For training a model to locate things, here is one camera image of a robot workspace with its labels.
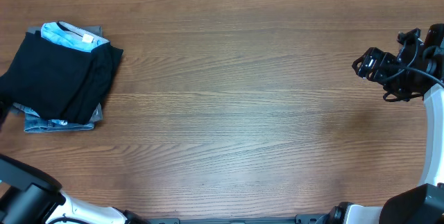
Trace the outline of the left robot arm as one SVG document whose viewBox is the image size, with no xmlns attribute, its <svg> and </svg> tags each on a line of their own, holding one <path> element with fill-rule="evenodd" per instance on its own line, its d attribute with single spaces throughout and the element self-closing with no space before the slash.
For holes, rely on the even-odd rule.
<svg viewBox="0 0 444 224">
<path fill-rule="evenodd" d="M 71 198 L 47 173 L 6 155 L 1 155 L 1 181 L 9 186 L 1 197 L 3 224 L 148 222 L 128 210 Z"/>
</svg>

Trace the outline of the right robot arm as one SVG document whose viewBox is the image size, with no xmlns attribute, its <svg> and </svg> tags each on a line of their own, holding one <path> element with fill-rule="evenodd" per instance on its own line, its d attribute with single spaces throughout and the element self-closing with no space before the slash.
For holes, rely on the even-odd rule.
<svg viewBox="0 0 444 224">
<path fill-rule="evenodd" d="M 342 202 L 318 223 L 443 222 L 443 25 L 433 24 L 424 40 L 420 29 L 398 33 L 398 54 L 371 47 L 352 63 L 360 78 L 380 84 L 386 102 L 422 98 L 427 117 L 425 161 L 417 187 L 381 207 Z"/>
</svg>

